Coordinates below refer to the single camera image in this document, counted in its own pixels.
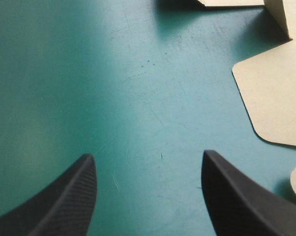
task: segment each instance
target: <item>cardboard flap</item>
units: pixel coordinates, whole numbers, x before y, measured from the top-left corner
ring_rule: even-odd
[[[205,6],[256,6],[264,5],[263,0],[198,0]]]

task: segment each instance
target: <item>green cutting mat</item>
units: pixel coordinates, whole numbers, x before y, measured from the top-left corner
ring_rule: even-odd
[[[231,74],[285,40],[263,8],[0,1],[0,215],[86,152],[99,183],[90,236],[214,236],[208,148],[291,199],[296,149],[256,136]]]

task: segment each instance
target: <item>scratch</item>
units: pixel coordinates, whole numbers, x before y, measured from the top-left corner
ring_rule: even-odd
[[[181,87],[182,91],[184,92],[184,96],[185,96],[185,98],[187,99],[186,92],[185,92],[185,90],[183,89],[183,86],[181,85],[181,82],[179,81],[178,83],[179,83],[179,86]]]
[[[146,74],[146,72],[144,72],[144,73],[140,73],[140,74],[137,74],[137,75],[129,76],[129,77],[127,77],[127,79],[125,79],[125,80],[123,80],[123,81],[121,82],[121,85],[124,84],[125,82],[129,81],[129,80],[132,80],[134,77],[137,77],[137,76],[140,76],[140,75],[144,75],[144,74]]]
[[[127,163],[129,164],[129,159],[128,159],[128,149],[127,149],[127,151],[126,151],[126,161],[127,161]]]
[[[160,123],[164,126],[162,120],[157,116],[157,114],[152,109],[150,109],[150,110],[154,114],[154,116],[158,119],[158,121],[160,121]]]
[[[118,191],[120,192],[120,186],[118,184],[118,181],[117,181],[117,178],[116,178],[115,174],[113,174],[113,173],[112,173],[112,178],[113,178],[115,186],[117,187]]]

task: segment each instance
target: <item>black carbon fiber piece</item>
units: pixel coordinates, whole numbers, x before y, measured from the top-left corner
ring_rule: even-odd
[[[33,198],[0,217],[0,236],[85,236],[97,193],[91,154]]]
[[[262,188],[215,151],[204,152],[202,190],[218,236],[296,236],[296,205]]]

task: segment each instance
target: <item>curved black part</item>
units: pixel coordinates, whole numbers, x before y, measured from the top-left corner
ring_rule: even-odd
[[[204,152],[202,190],[218,236],[296,236],[296,205],[262,188],[215,151]]]
[[[91,154],[84,154],[33,198],[0,217],[0,236],[85,236],[97,193]]]

